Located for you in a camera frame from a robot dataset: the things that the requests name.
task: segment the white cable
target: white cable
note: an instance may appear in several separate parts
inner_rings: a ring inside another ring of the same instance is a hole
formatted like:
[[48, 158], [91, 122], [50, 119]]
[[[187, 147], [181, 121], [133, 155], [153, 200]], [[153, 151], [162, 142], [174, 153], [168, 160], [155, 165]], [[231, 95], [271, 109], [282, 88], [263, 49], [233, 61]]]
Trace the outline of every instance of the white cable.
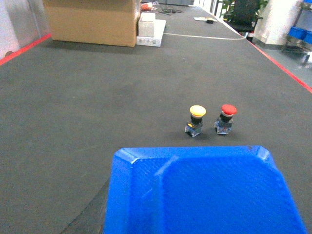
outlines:
[[192, 36], [184, 34], [174, 34], [174, 33], [164, 33], [166, 35], [188, 37], [188, 38], [208, 38], [208, 39], [218, 39], [218, 40], [244, 40], [245, 38], [215, 38], [215, 37], [203, 37], [203, 36]]

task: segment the red edge strip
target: red edge strip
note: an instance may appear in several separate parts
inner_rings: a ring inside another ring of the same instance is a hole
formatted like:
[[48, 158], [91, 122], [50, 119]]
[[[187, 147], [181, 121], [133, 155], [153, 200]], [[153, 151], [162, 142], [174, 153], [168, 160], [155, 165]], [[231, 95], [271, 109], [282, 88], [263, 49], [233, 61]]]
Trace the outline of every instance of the red edge strip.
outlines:
[[51, 37], [51, 34], [47, 34], [44, 37], [30, 43], [29, 45], [26, 45], [25, 47], [17, 50], [16, 52], [10, 54], [9, 56], [6, 56], [3, 59], [0, 59], [0, 66], [5, 64], [6, 62], [10, 61], [11, 59], [14, 59], [15, 57], [19, 56], [20, 54], [24, 53], [25, 51], [33, 48], [34, 46], [38, 45], [39, 43], [43, 42], [44, 40], [47, 40], [50, 37]]
[[271, 60], [272, 63], [274, 63], [277, 67], [279, 67], [283, 72], [285, 72], [288, 76], [293, 78], [295, 81], [297, 81], [299, 84], [301, 84], [306, 90], [308, 90], [310, 93], [312, 93], [312, 87], [308, 86], [305, 82], [300, 80], [298, 77], [296, 77], [293, 73], [288, 71], [285, 67], [283, 67], [281, 64], [279, 64], [275, 59], [268, 56], [266, 53], [264, 53], [262, 50], [260, 50], [258, 47], [256, 47], [254, 44], [251, 43], [251, 45], [254, 46], [260, 53], [262, 53], [265, 57], [267, 57], [269, 60]]

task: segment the cardboard box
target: cardboard box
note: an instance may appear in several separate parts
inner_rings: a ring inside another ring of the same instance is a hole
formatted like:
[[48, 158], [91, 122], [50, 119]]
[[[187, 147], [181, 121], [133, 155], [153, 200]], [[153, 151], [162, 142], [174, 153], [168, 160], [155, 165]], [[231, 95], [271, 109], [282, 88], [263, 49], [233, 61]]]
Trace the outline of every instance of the cardboard box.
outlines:
[[137, 45], [147, 45], [147, 46], [155, 46], [160, 47], [162, 36], [165, 31], [166, 21], [161, 19], [155, 20], [155, 36], [154, 37], [136, 37]]
[[154, 37], [155, 36], [155, 13], [142, 12], [138, 21], [138, 36], [139, 37]]
[[52, 39], [135, 46], [140, 0], [43, 0]]

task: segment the blue bin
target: blue bin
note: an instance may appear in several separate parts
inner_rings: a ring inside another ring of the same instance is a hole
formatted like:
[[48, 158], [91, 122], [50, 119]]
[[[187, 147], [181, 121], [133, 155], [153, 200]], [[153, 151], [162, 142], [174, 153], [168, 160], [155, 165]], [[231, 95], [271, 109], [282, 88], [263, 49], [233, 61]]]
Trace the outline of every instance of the blue bin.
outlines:
[[261, 146], [125, 148], [113, 157], [104, 234], [306, 234]]
[[303, 40], [306, 36], [308, 31], [301, 29], [301, 28], [296, 28], [296, 27], [291, 27], [288, 35], [292, 36], [294, 38], [298, 38], [300, 40]]
[[307, 32], [306, 37], [304, 38], [304, 42], [312, 44], [312, 32]]

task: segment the white pillar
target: white pillar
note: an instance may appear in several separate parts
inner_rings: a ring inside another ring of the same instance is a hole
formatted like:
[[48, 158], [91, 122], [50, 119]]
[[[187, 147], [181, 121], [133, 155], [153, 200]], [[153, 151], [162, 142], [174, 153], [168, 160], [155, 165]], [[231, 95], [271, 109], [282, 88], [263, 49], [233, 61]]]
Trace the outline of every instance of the white pillar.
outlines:
[[269, 45], [283, 45], [283, 35], [289, 32], [299, 12], [299, 0], [270, 0], [258, 21], [254, 37]]

